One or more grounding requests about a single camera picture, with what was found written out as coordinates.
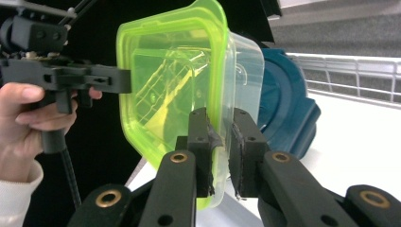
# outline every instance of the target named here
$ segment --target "white surface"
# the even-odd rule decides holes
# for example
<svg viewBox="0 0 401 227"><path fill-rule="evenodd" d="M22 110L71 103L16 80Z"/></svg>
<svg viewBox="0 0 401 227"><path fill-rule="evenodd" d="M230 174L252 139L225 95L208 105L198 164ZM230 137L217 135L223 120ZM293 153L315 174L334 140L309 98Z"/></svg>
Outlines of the white surface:
<svg viewBox="0 0 401 227"><path fill-rule="evenodd" d="M146 163L142 167L141 171L139 171L138 174L135 176L135 178L131 180L129 185L127 185L127 188L129 188L131 191L134 191L155 177L156 170L150 163Z"/></svg>
<svg viewBox="0 0 401 227"><path fill-rule="evenodd" d="M281 8L290 8L322 1L327 0L280 0L279 3Z"/></svg>
<svg viewBox="0 0 401 227"><path fill-rule="evenodd" d="M322 110L318 131L301 162L321 185L342 196L368 184L401 200L401 111L310 95Z"/></svg>

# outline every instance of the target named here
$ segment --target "black cable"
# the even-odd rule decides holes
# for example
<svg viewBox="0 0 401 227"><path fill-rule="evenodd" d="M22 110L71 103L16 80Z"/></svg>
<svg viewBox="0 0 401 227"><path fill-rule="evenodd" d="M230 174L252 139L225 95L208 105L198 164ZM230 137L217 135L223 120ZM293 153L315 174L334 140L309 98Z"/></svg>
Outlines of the black cable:
<svg viewBox="0 0 401 227"><path fill-rule="evenodd" d="M77 180L75 177L73 164L71 162L70 153L68 152L67 148L61 152L61 158L62 158L62 163L64 165L65 174L67 175L67 182L70 187L74 205L75 205L75 208L78 209L80 207L80 205L82 204L82 202L80 200Z"/></svg>
<svg viewBox="0 0 401 227"><path fill-rule="evenodd" d="M71 26L79 17L81 17L97 0L82 0L79 4L74 8L75 13L77 14L76 18L64 17L60 22L60 26L69 25Z"/></svg>

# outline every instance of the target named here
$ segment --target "neon yellow container lid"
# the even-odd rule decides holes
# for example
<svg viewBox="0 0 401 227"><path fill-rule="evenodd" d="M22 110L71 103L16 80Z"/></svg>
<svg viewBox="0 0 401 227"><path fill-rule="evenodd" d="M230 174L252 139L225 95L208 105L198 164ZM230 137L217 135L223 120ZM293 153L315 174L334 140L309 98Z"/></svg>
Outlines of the neon yellow container lid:
<svg viewBox="0 0 401 227"><path fill-rule="evenodd" d="M175 149L177 136L188 134L190 112L201 107L226 142L214 150L216 194L198 199L198 208L219 204L228 174L226 140L235 98L235 44L229 33L216 0L129 22L117 33L118 67L131 70L132 88L120 95L121 122L135 149L158 168Z"/></svg>

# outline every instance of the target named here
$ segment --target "finger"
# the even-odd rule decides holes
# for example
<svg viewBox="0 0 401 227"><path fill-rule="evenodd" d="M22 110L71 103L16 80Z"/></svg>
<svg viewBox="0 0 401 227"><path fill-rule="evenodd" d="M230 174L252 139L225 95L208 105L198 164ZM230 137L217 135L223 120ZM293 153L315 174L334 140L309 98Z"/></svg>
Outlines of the finger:
<svg viewBox="0 0 401 227"><path fill-rule="evenodd" d="M93 99L101 99L103 96L102 92L95 90L94 87L89 89L89 96Z"/></svg>
<svg viewBox="0 0 401 227"><path fill-rule="evenodd" d="M75 100L71 100L71 102L72 102L73 113L75 113L78 104ZM53 119L58 119L66 115L67 114L65 113L59 113L59 110L57 109L57 104L52 103L40 109L36 109L30 112L20 113L15 119L15 122L17 122L20 125L32 125Z"/></svg>
<svg viewBox="0 0 401 227"><path fill-rule="evenodd" d="M71 126L64 128L64 135L66 135L70 131L70 129L71 129Z"/></svg>
<svg viewBox="0 0 401 227"><path fill-rule="evenodd" d="M6 83L0 89L0 114L14 114L19 112L21 104L38 102L44 98L44 89L26 83Z"/></svg>
<svg viewBox="0 0 401 227"><path fill-rule="evenodd" d="M78 95L77 90L72 90L71 91L71 97L76 97Z"/></svg>
<svg viewBox="0 0 401 227"><path fill-rule="evenodd" d="M76 113L71 113L63 117L54 118L48 121L29 124L29 127L38 131L56 131L61 129L69 129L77 119Z"/></svg>

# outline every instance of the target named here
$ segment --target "container lid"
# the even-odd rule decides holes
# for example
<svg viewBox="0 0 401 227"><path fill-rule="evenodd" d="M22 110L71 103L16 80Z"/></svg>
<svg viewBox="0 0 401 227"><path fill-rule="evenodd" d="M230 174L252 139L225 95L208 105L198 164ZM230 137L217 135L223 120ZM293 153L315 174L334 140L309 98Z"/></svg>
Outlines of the container lid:
<svg viewBox="0 0 401 227"><path fill-rule="evenodd" d="M225 75L231 68L235 73L235 45L216 0L123 24L116 48L118 67L131 70L132 92L120 95L122 128L155 168L175 149L177 136L188 134L195 109L206 107L216 132L223 138L229 134L235 79ZM217 166L228 168L226 152L220 148L215 154L215 182L225 182L228 170L217 171ZM221 197L223 190L215 186Z"/></svg>
<svg viewBox="0 0 401 227"><path fill-rule="evenodd" d="M265 75L258 127L271 150L281 150L301 159L316 134L321 111L308 98L304 77L282 49L263 49Z"/></svg>

